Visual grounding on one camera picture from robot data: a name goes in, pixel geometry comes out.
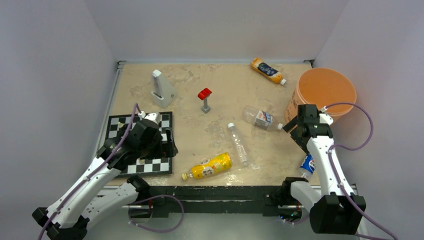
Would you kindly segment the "blue cap pepsi bottle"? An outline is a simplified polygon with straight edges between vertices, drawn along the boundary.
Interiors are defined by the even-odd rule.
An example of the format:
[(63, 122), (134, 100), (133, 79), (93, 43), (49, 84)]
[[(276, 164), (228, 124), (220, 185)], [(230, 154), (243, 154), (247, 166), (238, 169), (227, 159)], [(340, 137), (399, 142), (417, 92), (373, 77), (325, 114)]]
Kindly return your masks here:
[(299, 166), (299, 172), (302, 178), (310, 180), (315, 172), (315, 161), (310, 154), (307, 154)]

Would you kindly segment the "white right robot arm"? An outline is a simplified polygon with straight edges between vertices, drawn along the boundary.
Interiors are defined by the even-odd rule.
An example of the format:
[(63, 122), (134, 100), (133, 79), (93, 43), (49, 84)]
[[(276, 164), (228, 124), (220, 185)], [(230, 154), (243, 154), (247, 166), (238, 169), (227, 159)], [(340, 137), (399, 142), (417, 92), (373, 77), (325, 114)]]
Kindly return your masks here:
[(288, 204), (298, 201), (304, 206), (314, 233), (354, 235), (366, 201), (355, 194), (344, 176), (334, 147), (332, 123), (333, 119), (316, 105), (298, 105), (297, 116), (284, 130), (290, 132), (291, 138), (314, 160), (320, 192), (305, 178), (287, 177), (280, 196)]

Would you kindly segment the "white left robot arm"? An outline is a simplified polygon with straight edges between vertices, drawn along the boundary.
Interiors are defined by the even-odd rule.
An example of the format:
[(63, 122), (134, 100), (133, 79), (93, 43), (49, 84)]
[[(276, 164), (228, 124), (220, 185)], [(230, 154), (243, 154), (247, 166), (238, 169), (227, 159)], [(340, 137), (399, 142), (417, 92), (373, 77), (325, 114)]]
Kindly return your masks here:
[(89, 229), (112, 211), (155, 199), (149, 184), (138, 175), (98, 197), (107, 183), (137, 160), (172, 158), (178, 153), (172, 131), (162, 133), (162, 116), (158, 112), (141, 112), (137, 117), (135, 121), (132, 114), (115, 137), (104, 141), (87, 170), (63, 196), (32, 213), (42, 227), (40, 239), (46, 235), (51, 240), (82, 240)]

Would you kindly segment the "orange plastic bin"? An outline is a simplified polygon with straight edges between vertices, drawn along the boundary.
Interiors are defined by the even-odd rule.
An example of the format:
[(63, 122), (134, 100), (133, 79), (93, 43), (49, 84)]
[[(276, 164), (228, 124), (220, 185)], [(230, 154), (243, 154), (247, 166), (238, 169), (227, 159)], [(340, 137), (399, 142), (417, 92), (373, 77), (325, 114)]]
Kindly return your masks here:
[(292, 120), (299, 105), (312, 104), (321, 109), (334, 103), (355, 103), (356, 100), (356, 89), (345, 75), (330, 68), (312, 68), (297, 81), (283, 119), (286, 123)]

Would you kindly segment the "black white chessboard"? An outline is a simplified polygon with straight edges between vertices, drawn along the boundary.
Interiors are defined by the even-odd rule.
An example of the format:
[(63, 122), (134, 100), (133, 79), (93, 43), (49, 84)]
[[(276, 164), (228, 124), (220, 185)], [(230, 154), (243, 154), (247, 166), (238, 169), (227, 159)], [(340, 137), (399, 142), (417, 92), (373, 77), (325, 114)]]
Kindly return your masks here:
[[(162, 111), (160, 114), (162, 120), (159, 124), (159, 131), (162, 136), (162, 151), (164, 152), (164, 157), (144, 159), (144, 164), (139, 164), (139, 160), (137, 160), (134, 164), (124, 169), (117, 176), (118, 178), (129, 178), (136, 175), (141, 177), (169, 175), (173, 172), (173, 157), (166, 157), (165, 153), (165, 144), (167, 142), (166, 129), (173, 130), (173, 112)], [(120, 130), (120, 124), (127, 124), (130, 118), (130, 114), (109, 116), (106, 125), (105, 139), (115, 137)]]

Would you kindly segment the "yellow juice bottle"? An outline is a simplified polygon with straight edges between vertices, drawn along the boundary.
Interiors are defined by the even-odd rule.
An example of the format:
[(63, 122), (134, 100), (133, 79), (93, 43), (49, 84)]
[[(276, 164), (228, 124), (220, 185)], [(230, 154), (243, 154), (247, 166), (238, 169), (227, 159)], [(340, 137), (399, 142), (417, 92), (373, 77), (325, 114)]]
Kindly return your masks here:
[(189, 179), (208, 178), (223, 171), (229, 170), (233, 166), (233, 161), (228, 152), (221, 153), (212, 158), (206, 158), (188, 171), (181, 174), (183, 181)]

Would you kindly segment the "clear bottle white label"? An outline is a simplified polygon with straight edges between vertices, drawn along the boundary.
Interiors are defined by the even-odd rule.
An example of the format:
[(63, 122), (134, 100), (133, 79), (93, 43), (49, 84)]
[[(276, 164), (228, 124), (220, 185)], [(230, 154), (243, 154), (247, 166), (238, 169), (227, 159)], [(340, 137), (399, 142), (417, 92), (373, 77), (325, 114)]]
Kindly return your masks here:
[(280, 118), (250, 105), (245, 106), (242, 117), (247, 123), (265, 131), (280, 131), (284, 127)]

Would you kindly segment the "white metronome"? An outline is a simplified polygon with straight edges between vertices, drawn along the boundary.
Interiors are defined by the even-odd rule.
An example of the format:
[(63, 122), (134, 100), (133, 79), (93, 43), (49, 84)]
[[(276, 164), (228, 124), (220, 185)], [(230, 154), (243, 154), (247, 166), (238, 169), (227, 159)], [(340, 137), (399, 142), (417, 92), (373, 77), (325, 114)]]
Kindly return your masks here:
[(152, 72), (151, 82), (153, 86), (151, 91), (153, 102), (162, 109), (167, 108), (177, 96), (176, 89), (166, 76), (157, 69)]

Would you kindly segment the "orange bottle blue label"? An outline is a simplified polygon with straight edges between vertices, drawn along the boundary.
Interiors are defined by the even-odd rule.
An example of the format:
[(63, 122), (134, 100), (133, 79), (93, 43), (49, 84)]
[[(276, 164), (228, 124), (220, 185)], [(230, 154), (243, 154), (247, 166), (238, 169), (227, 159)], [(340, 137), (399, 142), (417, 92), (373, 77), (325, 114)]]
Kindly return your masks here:
[(287, 82), (280, 71), (271, 67), (259, 57), (254, 58), (250, 63), (250, 66), (254, 71), (261, 74), (274, 84), (279, 84), (283, 86)]

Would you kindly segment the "red grey toy stand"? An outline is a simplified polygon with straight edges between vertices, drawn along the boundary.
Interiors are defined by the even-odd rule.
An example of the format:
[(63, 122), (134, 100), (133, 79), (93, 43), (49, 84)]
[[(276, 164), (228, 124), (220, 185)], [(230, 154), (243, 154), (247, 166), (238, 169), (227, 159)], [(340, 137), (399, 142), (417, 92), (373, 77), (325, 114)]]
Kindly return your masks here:
[(212, 91), (207, 87), (202, 89), (197, 94), (197, 97), (202, 101), (201, 110), (205, 114), (207, 114), (211, 110), (211, 107), (208, 104), (208, 98), (210, 97), (211, 94), (212, 94)]

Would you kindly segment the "clear empty plastic bottle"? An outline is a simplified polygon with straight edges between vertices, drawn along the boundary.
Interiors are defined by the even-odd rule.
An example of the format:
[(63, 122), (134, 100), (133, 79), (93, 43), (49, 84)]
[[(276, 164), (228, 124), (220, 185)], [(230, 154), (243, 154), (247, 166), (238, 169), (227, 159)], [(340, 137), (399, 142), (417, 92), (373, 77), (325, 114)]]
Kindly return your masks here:
[(247, 168), (250, 165), (250, 158), (248, 157), (242, 135), (233, 122), (230, 122), (227, 125), (227, 128), (229, 130), (230, 139), (237, 153), (237, 156), (241, 164)]

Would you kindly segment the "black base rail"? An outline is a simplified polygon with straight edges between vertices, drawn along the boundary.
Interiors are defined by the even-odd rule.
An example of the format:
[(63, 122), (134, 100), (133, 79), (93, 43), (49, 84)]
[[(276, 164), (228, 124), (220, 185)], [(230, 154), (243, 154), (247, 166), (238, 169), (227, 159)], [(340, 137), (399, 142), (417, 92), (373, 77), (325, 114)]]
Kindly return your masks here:
[(261, 214), (297, 221), (303, 206), (285, 196), (280, 185), (257, 186), (151, 186), (131, 206), (142, 206), (153, 218), (170, 213)]

